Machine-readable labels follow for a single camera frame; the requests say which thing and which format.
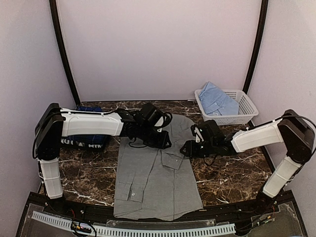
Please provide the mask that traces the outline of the grey long sleeve shirt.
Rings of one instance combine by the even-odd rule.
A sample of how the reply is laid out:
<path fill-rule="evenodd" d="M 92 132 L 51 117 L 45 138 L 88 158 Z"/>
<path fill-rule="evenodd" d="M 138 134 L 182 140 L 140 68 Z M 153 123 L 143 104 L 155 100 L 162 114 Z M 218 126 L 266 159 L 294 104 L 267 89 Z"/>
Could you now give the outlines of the grey long sleeve shirt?
<path fill-rule="evenodd" d="M 171 148 L 140 148 L 141 141 L 130 147 L 122 138 L 118 152 L 114 216 L 132 220 L 157 218 L 173 221 L 182 215 L 203 208 L 196 179 L 181 147 L 192 140 L 193 121 L 173 115 L 165 128 Z"/>

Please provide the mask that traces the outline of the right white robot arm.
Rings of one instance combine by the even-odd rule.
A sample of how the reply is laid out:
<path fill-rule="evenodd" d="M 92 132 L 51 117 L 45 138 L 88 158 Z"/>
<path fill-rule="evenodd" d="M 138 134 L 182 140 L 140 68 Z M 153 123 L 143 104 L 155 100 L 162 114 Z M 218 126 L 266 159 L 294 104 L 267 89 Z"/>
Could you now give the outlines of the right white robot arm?
<path fill-rule="evenodd" d="M 263 214 L 271 206 L 271 199 L 291 181 L 316 152 L 316 125 L 308 118 L 287 110 L 274 120 L 246 130 L 224 135 L 216 121 L 207 120 L 192 125 L 194 140 L 185 142 L 180 152 L 190 158 L 206 158 L 210 155 L 233 156 L 247 150 L 275 143 L 283 143 L 287 152 L 283 160 L 263 185 L 252 210 Z"/>

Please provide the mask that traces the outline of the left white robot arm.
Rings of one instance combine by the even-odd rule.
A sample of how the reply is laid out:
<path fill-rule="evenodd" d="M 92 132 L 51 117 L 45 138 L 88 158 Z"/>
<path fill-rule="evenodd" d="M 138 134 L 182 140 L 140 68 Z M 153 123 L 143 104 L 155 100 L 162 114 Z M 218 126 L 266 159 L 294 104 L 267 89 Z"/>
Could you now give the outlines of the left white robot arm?
<path fill-rule="evenodd" d="M 59 215 L 66 215 L 70 205 L 62 199 L 59 157 L 61 139 L 73 135 L 108 135 L 139 139 L 146 147 L 171 147 L 169 134 L 164 130 L 172 121 L 172 114 L 160 111 L 151 103 L 140 110 L 116 109 L 111 112 L 76 111 L 48 106 L 35 128 L 32 156 L 39 162 L 40 178 L 50 207 Z"/>

